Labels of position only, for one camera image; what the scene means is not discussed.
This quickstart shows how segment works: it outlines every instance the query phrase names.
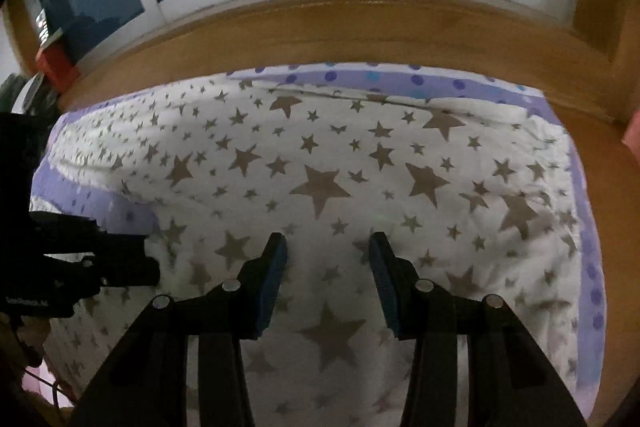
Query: purple polka dot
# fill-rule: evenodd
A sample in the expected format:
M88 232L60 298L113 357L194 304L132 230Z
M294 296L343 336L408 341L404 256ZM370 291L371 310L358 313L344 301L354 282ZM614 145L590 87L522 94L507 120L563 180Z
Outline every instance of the purple polka dot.
M604 317L601 313L598 313L595 317L593 317L593 329L601 330L604 326Z
M591 290L591 302L596 306L600 306L602 304L602 292L600 290Z

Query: bed sheet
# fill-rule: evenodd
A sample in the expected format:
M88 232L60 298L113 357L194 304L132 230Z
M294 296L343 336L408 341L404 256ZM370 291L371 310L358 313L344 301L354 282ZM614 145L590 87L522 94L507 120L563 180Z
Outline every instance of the bed sheet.
M487 100L523 107L527 116L560 124L539 91L461 71L392 64L310 64L256 68L229 72L225 76L238 82L264 80L284 86L335 86L338 92L340 88L366 89L425 101L440 98ZM145 94L152 91L153 89L145 90L65 115L54 128L50 145L65 126L79 118L118 102L145 98ZM583 414L588 416L597 392L604 352L604 279L597 233L586 197L584 174L572 143L570 161L566 168L572 180L580 226L580 241L572 248L579 251L582 261L579 313L577 324L574 324L577 328L577 362L574 361L571 370L575 371L577 377L574 396ZM149 205L136 204L112 190L85 187L71 181L52 168L47 158L34 177L33 196L49 201L60 211L94 217L110 232L148 233L159 230L158 221Z

